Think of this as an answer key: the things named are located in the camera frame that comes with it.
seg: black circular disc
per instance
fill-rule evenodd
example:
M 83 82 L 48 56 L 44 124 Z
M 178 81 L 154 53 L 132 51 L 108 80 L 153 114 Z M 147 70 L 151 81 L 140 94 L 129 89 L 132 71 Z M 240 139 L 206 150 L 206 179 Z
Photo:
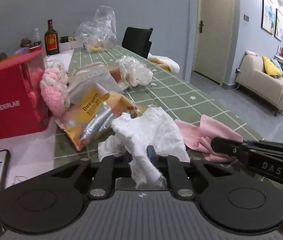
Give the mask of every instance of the black circular disc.
M 0 221 L 14 231 L 41 234 L 68 225 L 83 206 L 78 190 L 64 179 L 48 177 L 4 190 L 0 194 Z
M 283 192 L 252 178 L 225 176 L 204 190 L 200 207 L 222 227 L 259 233 L 275 228 L 283 220 Z

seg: clear plastic water bottle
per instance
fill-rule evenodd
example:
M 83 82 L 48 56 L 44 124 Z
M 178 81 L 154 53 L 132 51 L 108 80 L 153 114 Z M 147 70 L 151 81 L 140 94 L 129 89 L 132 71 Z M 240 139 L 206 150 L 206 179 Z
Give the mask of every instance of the clear plastic water bottle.
M 33 44 L 34 44 L 34 46 L 41 45 L 41 41 L 40 41 L 40 37 L 39 37 L 39 33 L 38 33 L 38 28 L 34 29 Z

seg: framed painting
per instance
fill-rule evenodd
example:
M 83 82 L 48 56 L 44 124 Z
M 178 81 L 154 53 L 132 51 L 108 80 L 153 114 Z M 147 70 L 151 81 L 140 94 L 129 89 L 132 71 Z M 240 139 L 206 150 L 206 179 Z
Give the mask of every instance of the framed painting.
M 275 27 L 275 37 L 283 41 L 283 15 L 276 9 L 276 27 Z
M 271 0 L 262 0 L 261 27 L 274 35 L 276 10 Z

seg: checkered tablecloth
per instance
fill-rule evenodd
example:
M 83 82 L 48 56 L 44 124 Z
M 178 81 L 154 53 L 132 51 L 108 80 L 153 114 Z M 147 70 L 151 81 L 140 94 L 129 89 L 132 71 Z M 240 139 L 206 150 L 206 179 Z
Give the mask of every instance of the checkered tablecloth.
M 147 86 L 137 86 L 128 89 L 125 96 L 134 101 L 138 105 L 145 107 L 160 106 L 173 119 L 180 119 L 185 122 L 199 125 L 202 114 L 210 116 L 240 135 L 244 140 L 262 140 L 263 137 L 253 130 L 247 123 L 233 114 L 224 107 L 219 101 L 209 97 L 206 93 L 195 88 L 193 85 L 182 81 L 174 74 L 163 70 L 158 65 L 142 58 L 133 52 L 130 52 L 120 46 L 115 45 L 113 48 L 95 53 L 88 53 L 85 48 L 75 49 L 68 74 L 74 69 L 79 69 L 85 65 L 103 62 L 106 65 L 114 64 L 114 62 L 123 55 L 133 56 L 146 65 L 153 72 L 153 79 Z M 99 137 L 90 143 L 81 152 L 77 152 L 72 146 L 70 140 L 61 130 L 56 135 L 55 145 L 55 167 L 62 166 L 78 158 L 89 157 L 93 162 L 98 161 L 98 142 L 104 141 L 113 134 L 112 131 Z M 188 149 L 191 157 L 203 158 L 202 153 Z M 237 162 L 223 164 L 225 167 L 233 167 L 241 170 Z

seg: bottle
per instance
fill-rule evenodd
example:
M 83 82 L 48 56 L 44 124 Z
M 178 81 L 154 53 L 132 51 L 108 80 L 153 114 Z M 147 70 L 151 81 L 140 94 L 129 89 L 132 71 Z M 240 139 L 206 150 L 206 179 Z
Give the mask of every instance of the bottle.
M 52 20 L 48 20 L 48 31 L 45 33 L 45 47 L 47 55 L 59 53 L 58 34 L 52 28 Z
M 40 37 L 39 37 L 39 33 L 38 33 L 38 28 L 34 28 L 33 43 L 34 43 L 34 46 L 41 45 L 41 41 L 40 41 Z

